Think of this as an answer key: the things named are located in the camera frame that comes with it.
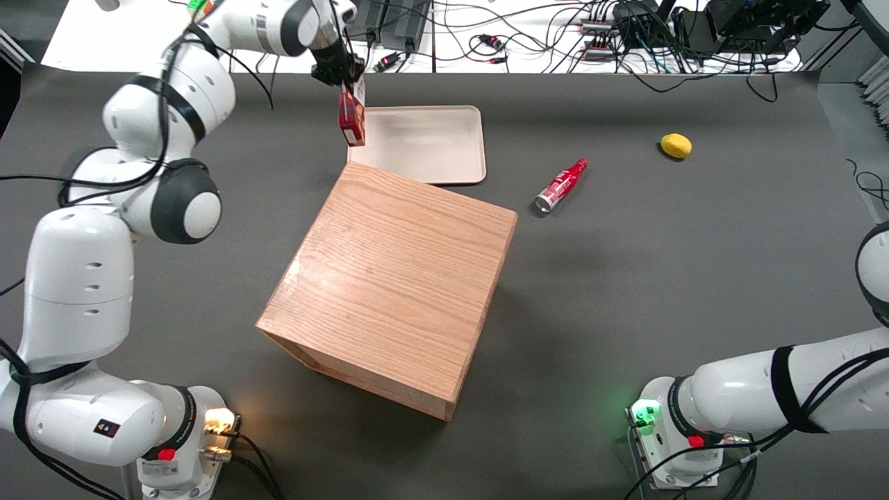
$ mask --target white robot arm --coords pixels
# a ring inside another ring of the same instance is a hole
[[[0,427],[38,458],[35,443],[93,464],[138,462],[146,496],[212,494],[228,457],[216,432],[236,424],[219,393],[127,382],[94,360],[129,333],[137,236],[195,244],[219,222],[219,192],[190,156],[235,105],[220,54],[309,50],[315,78],[351,88],[364,62],[345,49],[339,25],[355,9],[348,0],[218,2],[108,101],[102,119],[116,146],[67,162],[75,181],[62,186],[62,208],[37,224],[28,252],[18,356],[0,361]]]
[[[655,488],[687,488],[722,465],[733,435],[782,429],[830,432],[889,429],[889,223],[859,246],[855,272],[862,293],[883,325],[820,343],[786,346],[699,367],[693,375],[649,382],[628,408]],[[823,380],[848,373],[856,359],[866,369],[805,411]],[[681,455],[655,466],[676,453]],[[717,474],[700,486],[715,486]]]

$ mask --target lemon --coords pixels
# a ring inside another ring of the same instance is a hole
[[[661,149],[673,158],[682,159],[692,154],[692,142],[681,133],[668,133],[661,137]]]

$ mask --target gray mat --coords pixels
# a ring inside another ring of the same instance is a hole
[[[29,69],[0,169],[54,173],[72,149],[109,144],[101,107],[127,78]],[[140,242],[132,331],[100,365],[220,390],[290,498],[619,499],[635,480],[623,407],[648,380],[875,325],[853,270],[872,221],[812,75],[780,76],[776,104],[742,77],[659,95],[631,77],[374,75],[372,106],[478,106],[488,179],[454,190],[520,213],[460,403],[442,424],[309,371],[253,329],[346,151],[335,89],[280,75],[270,112],[249,77],[235,80],[235,113],[195,151],[222,190],[222,224],[199,246]],[[657,150],[670,132],[692,139],[686,161]],[[530,213],[579,157],[590,162],[580,186],[550,217]],[[54,189],[0,185],[3,284],[21,276]],[[0,315],[15,344],[20,292]],[[762,459],[753,498],[881,497],[884,437],[792,436]],[[87,497],[11,434],[0,448],[2,498]],[[119,484],[117,471],[83,469]],[[227,467],[217,498],[263,497]]]

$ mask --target red button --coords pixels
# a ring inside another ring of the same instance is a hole
[[[176,450],[172,448],[164,448],[157,452],[157,460],[170,462],[176,456]]]
[[[704,448],[704,438],[702,436],[689,436],[688,446],[692,448]]]

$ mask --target wood grain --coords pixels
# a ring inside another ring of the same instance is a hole
[[[448,421],[516,221],[350,162],[256,327],[312,369]]]

